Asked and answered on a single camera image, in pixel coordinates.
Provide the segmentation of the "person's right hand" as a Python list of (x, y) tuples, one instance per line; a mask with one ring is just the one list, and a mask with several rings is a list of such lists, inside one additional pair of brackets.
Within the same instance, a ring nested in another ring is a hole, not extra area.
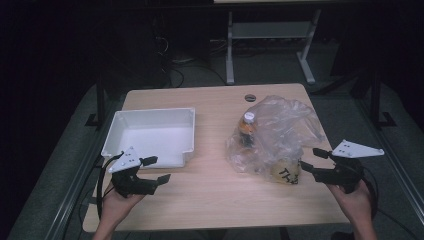
[(327, 188), (335, 197), (342, 212), (354, 225), (371, 223), (370, 193), (363, 181), (360, 181), (352, 193), (345, 193), (336, 185), (327, 184)]

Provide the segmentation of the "person's left hand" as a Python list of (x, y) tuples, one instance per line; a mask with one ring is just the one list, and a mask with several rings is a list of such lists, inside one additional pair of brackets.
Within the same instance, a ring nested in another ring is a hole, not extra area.
[(108, 188), (103, 196), (101, 220), (121, 222), (143, 198), (144, 195), (137, 194), (130, 194), (127, 197), (123, 197), (114, 187)]

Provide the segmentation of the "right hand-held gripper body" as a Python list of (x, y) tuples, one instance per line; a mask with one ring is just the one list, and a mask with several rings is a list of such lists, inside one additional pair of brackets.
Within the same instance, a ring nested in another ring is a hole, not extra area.
[(342, 186), (346, 193), (352, 193), (364, 178), (364, 167), (359, 159), (384, 155), (381, 148), (372, 148), (348, 140), (343, 140), (331, 152), (330, 159), (334, 162), (334, 168), (315, 169), (315, 181)]

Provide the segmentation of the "black metal stand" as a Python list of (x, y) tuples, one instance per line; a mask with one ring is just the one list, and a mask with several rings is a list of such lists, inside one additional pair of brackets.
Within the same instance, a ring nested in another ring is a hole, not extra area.
[(100, 128), (105, 121), (105, 89), (103, 77), (99, 75), (96, 79), (96, 112), (90, 114), (85, 125)]
[(370, 107), (369, 116), (373, 126), (381, 130), (383, 127), (395, 127), (396, 122), (389, 112), (380, 111), (381, 75), (376, 68), (369, 70)]

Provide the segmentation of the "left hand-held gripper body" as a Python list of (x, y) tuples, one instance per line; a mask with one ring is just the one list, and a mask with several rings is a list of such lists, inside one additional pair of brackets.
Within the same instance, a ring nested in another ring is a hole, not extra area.
[(130, 194), (153, 195), (158, 187), (156, 180), (140, 179), (137, 173), (142, 165), (133, 147), (125, 150), (108, 169), (115, 190), (124, 198)]

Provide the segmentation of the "white metal desk frame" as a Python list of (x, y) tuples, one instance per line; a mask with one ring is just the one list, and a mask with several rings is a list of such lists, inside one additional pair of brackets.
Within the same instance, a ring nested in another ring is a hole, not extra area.
[(296, 53), (298, 63), (308, 84), (316, 82), (307, 56), (318, 26), (321, 10), (318, 9), (309, 21), (292, 22), (234, 22), (233, 13), (228, 13), (226, 84), (234, 85), (233, 41), (244, 39), (304, 39), (301, 51)]

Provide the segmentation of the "orange drink bottle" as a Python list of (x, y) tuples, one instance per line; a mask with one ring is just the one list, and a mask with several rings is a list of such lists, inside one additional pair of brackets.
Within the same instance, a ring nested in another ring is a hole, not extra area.
[(254, 146), (254, 132), (256, 130), (255, 114), (246, 112), (239, 121), (238, 131), (241, 145), (245, 148)]

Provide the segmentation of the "clear plastic bag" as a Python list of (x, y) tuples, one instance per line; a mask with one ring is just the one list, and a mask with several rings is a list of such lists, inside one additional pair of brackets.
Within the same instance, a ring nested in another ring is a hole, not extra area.
[(296, 184), (303, 149), (317, 147), (325, 140), (315, 110), (301, 101), (271, 95), (246, 112), (255, 114), (254, 146), (241, 145), (241, 116), (226, 141), (229, 164), (238, 173), (259, 175), (269, 182)]

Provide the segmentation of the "white plastic tray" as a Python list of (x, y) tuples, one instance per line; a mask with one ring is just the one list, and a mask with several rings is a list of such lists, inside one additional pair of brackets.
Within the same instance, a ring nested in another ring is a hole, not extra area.
[(132, 147), (139, 158), (157, 156), (150, 168), (179, 168), (194, 157), (195, 109), (117, 111), (101, 155), (111, 158)]

